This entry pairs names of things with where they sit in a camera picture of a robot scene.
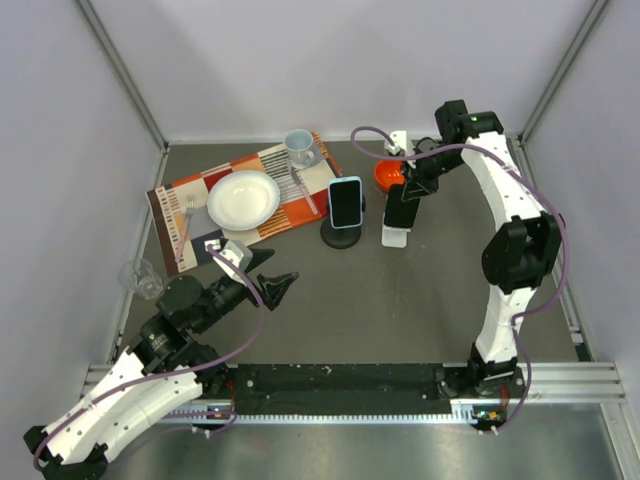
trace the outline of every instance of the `plate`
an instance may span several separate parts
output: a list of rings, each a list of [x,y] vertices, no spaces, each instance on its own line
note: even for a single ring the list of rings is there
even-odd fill
[[[227,230],[244,231],[269,220],[280,205],[280,188],[269,175],[255,170],[221,178],[209,192],[207,211]]]

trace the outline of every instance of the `cup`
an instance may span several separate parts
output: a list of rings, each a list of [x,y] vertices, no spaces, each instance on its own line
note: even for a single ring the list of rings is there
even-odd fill
[[[149,260],[134,258],[125,263],[118,275],[120,283],[129,291],[145,300],[162,293],[162,279]]]
[[[315,162],[316,156],[313,147],[313,135],[307,130],[292,130],[284,137],[284,146],[287,148],[291,165],[300,170],[310,167]]]

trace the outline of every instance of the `orange bowl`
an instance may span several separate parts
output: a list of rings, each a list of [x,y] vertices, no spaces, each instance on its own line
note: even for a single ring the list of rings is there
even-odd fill
[[[389,193],[391,185],[402,185],[404,183],[401,168],[402,162],[397,160],[380,160],[376,164],[373,174],[376,177],[378,187],[384,193]]]

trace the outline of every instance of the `striped placemat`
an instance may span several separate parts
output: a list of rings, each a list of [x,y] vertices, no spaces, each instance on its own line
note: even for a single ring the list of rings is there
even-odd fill
[[[298,173],[318,207],[318,215],[313,214],[300,189],[293,182],[284,144],[148,191],[147,199],[153,212],[167,274],[174,276],[211,262],[212,257],[207,253],[206,246],[222,237],[252,245],[277,233],[324,217],[327,214],[327,186],[331,179],[339,177],[341,173],[318,135],[314,133],[313,136],[314,153],[316,158],[321,160]],[[219,227],[211,220],[206,203],[209,191],[218,180],[241,170],[258,170],[273,178],[280,187],[280,207],[266,223],[259,227],[245,232],[234,232]],[[196,199],[196,213],[189,222],[189,233],[182,260],[176,264],[175,252],[180,241],[180,230],[184,222],[184,211],[189,195],[193,195]]]

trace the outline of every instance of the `phone stand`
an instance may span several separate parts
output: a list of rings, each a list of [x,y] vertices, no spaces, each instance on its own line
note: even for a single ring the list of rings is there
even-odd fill
[[[366,207],[364,195],[362,196],[362,211]],[[329,200],[327,199],[327,211],[329,210]],[[353,247],[362,235],[362,227],[333,228],[331,226],[331,218],[327,217],[322,221],[320,226],[320,237],[322,241],[331,248],[343,250]]]

